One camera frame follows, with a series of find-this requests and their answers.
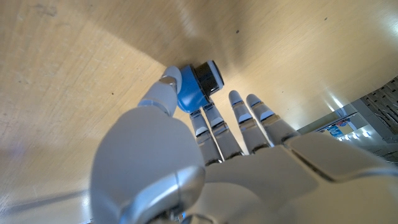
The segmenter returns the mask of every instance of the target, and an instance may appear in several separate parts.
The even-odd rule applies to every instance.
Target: wooden surface
[[[218,64],[213,99],[239,142],[230,90],[301,128],[398,72],[396,0],[0,0],[0,11],[3,218],[86,190],[101,138],[166,66]]]

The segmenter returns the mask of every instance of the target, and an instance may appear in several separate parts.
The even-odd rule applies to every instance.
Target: blue object
[[[178,107],[186,113],[192,113],[209,103],[192,70],[193,68],[190,65],[181,69],[182,87],[178,94]]]
[[[344,136],[344,134],[340,131],[340,129],[337,126],[332,126],[332,127],[328,128],[328,131],[335,138]]]

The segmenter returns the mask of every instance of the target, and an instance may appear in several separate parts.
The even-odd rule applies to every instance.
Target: white robotic hand
[[[181,72],[166,69],[102,140],[91,175],[95,223],[170,223],[183,211],[183,223],[398,220],[394,166],[323,134],[300,136],[249,95],[253,117],[232,91],[245,156],[210,99],[223,86],[215,63]],[[172,118],[177,104],[190,113],[196,142]]]

